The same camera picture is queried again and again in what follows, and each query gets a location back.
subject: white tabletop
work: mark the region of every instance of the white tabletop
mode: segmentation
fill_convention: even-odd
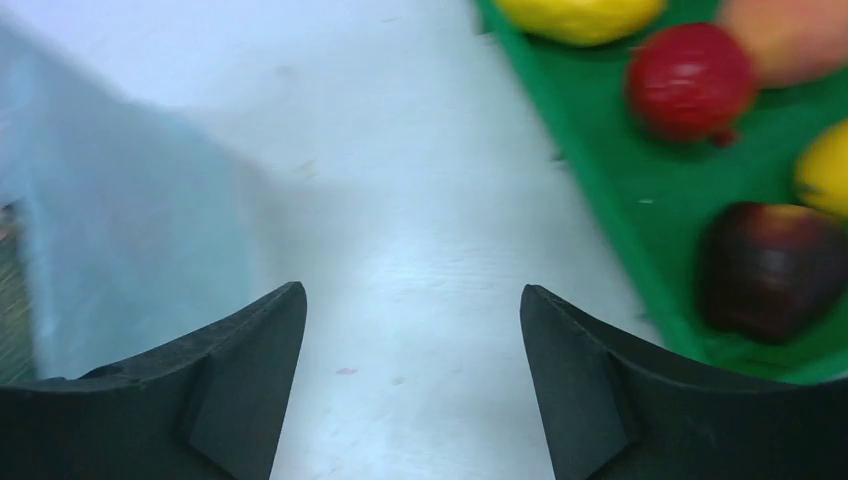
[[[260,290],[309,295],[274,479],[552,479],[527,283],[657,340],[465,2],[0,5],[242,154]]]

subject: toy fruit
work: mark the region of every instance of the toy fruit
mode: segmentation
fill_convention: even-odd
[[[634,50],[625,94],[635,116],[671,141],[735,140],[733,124],[757,97],[753,65],[736,41],[708,23],[662,30]]]
[[[848,63],[846,0],[726,0],[717,22],[751,55],[764,88],[817,80]]]
[[[667,0],[495,0],[519,29],[579,47],[632,35],[665,10]]]
[[[795,189],[805,204],[848,219],[848,120],[807,147],[795,169]]]
[[[848,236],[797,205],[735,203],[707,229],[698,308],[719,330],[780,344],[820,320],[848,285]]]

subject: red pomegranate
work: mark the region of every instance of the red pomegranate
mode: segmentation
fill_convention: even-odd
[[[757,97],[753,63],[721,28],[690,23],[665,29],[635,49],[626,95],[637,118],[682,143],[733,143],[733,124]]]

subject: yellow lemon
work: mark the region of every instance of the yellow lemon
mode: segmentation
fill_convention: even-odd
[[[795,170],[798,197],[807,205],[848,218],[848,120],[822,133]]]
[[[495,0],[525,32],[579,47],[632,35],[665,10],[667,0]]]

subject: blue plastic bag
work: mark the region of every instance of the blue plastic bag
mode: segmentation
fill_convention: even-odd
[[[21,215],[39,376],[78,377],[246,305],[220,148],[2,25],[0,45],[0,201]]]

